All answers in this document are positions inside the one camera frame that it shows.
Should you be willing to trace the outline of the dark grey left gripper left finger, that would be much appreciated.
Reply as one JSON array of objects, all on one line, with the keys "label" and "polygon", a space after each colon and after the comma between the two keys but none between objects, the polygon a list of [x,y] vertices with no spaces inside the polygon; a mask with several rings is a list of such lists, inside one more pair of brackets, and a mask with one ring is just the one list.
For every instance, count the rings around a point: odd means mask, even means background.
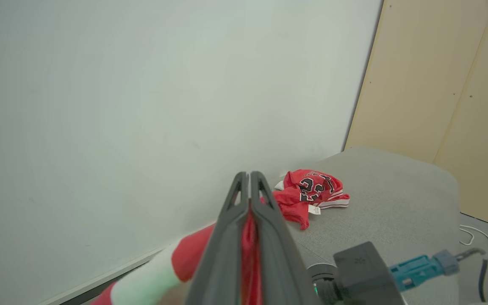
[{"label": "dark grey left gripper left finger", "polygon": [[242,233],[249,213],[246,172],[238,172],[184,305],[241,305]]}]

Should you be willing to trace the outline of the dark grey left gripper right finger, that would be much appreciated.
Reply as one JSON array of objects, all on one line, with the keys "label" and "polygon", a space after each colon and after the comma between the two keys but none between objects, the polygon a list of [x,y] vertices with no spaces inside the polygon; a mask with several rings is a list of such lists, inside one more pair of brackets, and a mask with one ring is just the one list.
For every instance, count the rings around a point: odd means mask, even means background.
[{"label": "dark grey left gripper right finger", "polygon": [[320,305],[298,247],[261,172],[250,174],[250,198],[260,242],[263,305]]}]

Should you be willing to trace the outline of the red and white garment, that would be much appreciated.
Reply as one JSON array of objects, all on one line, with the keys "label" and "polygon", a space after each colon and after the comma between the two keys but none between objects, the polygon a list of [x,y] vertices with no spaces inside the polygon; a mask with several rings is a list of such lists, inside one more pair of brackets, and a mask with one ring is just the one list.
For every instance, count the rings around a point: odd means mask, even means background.
[{"label": "red and white garment", "polygon": [[[214,226],[162,250],[148,263],[111,284],[92,305],[183,305]],[[263,305],[259,237],[249,214],[242,233],[241,305]]]}]

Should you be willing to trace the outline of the red basketball jersey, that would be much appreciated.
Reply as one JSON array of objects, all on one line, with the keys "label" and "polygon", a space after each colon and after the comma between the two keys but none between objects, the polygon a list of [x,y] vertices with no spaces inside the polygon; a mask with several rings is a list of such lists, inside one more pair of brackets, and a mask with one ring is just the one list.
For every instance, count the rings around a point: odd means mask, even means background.
[{"label": "red basketball jersey", "polygon": [[310,214],[319,216],[322,210],[345,208],[350,202],[339,179],[309,169],[287,172],[274,187],[273,196],[283,217],[299,224],[300,230],[309,227]]}]

